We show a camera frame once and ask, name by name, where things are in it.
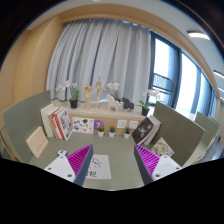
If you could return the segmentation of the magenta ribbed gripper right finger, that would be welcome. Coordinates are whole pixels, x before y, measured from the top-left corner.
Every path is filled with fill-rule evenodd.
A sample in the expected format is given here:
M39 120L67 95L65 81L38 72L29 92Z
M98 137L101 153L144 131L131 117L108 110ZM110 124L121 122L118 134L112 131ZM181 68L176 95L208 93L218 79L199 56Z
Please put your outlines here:
M134 145L134 156L145 185L182 169L182 167L169 156L158 156L137 144Z

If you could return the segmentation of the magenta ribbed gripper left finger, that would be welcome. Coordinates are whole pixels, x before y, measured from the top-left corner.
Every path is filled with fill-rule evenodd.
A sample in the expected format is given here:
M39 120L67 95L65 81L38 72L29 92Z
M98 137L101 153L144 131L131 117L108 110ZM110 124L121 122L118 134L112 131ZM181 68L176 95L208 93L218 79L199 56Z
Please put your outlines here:
M93 156L93 145L87 145L69 156L59 155L46 168L48 171L65 180L82 186Z

